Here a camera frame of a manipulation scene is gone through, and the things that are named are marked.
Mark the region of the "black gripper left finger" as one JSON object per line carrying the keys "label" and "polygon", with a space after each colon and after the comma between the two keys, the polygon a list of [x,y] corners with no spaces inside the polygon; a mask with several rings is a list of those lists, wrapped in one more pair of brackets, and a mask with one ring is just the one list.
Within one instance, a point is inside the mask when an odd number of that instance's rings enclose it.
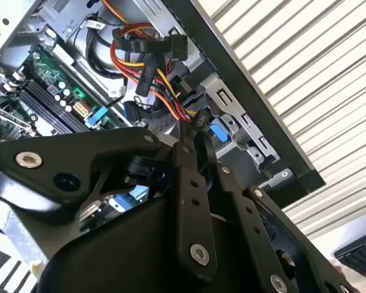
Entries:
{"label": "black gripper left finger", "polygon": [[135,186],[171,194],[173,260],[197,279],[213,277],[209,180],[201,171],[217,158],[208,134],[184,121],[179,130],[173,146],[140,127],[0,143],[0,202],[13,213],[2,229],[23,260],[41,264],[38,277],[79,240],[84,206]]}

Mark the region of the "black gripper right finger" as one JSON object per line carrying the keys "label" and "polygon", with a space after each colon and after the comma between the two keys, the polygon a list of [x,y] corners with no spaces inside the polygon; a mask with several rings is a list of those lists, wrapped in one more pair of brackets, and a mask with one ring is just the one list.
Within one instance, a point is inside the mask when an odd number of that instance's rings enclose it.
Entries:
{"label": "black gripper right finger", "polygon": [[209,135],[199,135],[199,158],[212,182],[210,211],[232,228],[232,251],[251,292],[355,292],[260,188],[239,188],[219,163]]}

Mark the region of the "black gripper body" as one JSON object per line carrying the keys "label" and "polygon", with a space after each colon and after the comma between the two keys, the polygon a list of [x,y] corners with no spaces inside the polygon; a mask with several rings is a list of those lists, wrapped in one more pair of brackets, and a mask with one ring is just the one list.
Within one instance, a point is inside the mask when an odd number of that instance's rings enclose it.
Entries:
{"label": "black gripper body", "polygon": [[217,271],[211,282],[190,277],[173,258],[170,207],[141,204],[61,248],[45,267],[39,292],[260,292],[240,258],[232,226],[212,219]]}

